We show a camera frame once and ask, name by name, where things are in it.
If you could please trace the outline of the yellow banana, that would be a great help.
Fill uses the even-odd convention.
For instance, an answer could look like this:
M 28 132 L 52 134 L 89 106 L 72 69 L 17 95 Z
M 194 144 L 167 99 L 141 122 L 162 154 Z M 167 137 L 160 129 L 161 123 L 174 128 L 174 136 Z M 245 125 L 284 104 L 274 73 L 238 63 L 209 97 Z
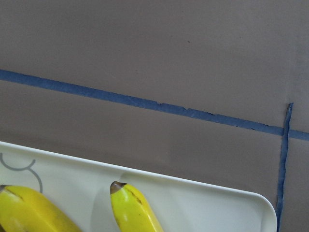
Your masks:
M 1 185 L 2 232 L 80 232 L 81 229 L 42 193 L 24 186 Z
M 163 231 L 147 199 L 133 185 L 118 181 L 112 182 L 110 199 L 113 215 L 120 231 Z

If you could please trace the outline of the white bear tray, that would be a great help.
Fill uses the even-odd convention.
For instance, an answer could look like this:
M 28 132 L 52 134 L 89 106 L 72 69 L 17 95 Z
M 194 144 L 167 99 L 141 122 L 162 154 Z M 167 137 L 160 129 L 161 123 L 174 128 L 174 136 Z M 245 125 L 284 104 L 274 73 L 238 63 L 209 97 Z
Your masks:
M 0 182 L 42 192 L 85 232 L 116 232 L 110 184 L 132 184 L 167 232 L 274 232 L 262 195 L 1 142 Z

